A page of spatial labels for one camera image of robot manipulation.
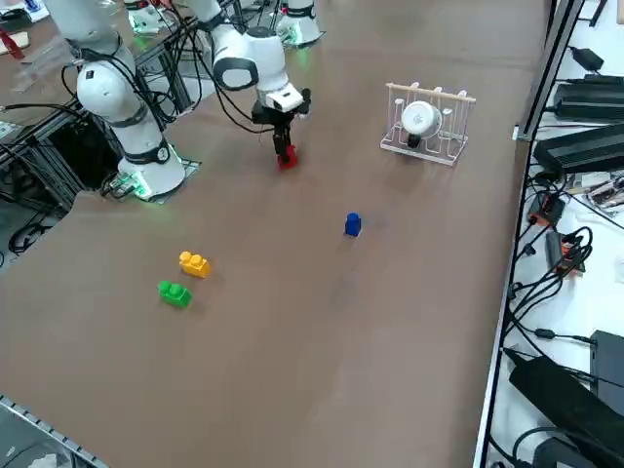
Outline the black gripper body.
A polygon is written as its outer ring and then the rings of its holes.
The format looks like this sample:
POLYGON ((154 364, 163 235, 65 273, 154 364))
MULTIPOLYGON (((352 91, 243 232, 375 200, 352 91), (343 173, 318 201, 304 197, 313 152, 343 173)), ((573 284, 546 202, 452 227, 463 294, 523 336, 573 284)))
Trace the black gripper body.
POLYGON ((297 107, 290 111, 283 111, 264 106, 257 100, 252 108, 252 122, 261 126, 280 127, 288 125, 297 113, 297 107))

